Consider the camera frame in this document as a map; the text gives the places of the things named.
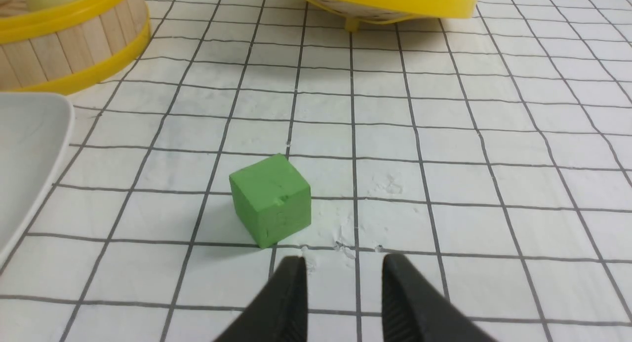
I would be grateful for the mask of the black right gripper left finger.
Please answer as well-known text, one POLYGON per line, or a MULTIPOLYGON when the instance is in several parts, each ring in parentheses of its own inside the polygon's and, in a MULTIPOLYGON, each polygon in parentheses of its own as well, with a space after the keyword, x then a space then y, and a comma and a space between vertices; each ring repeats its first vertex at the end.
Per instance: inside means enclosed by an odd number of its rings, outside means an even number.
POLYGON ((287 256, 217 342, 306 342, 309 292, 303 257, 287 256))

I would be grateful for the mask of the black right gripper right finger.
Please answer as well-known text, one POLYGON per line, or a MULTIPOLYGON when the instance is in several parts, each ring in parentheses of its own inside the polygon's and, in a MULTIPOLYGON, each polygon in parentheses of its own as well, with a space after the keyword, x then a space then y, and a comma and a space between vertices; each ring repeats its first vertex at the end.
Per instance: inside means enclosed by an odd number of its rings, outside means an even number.
POLYGON ((386 342, 494 342, 441 295, 403 254, 382 261, 382 335, 386 342))

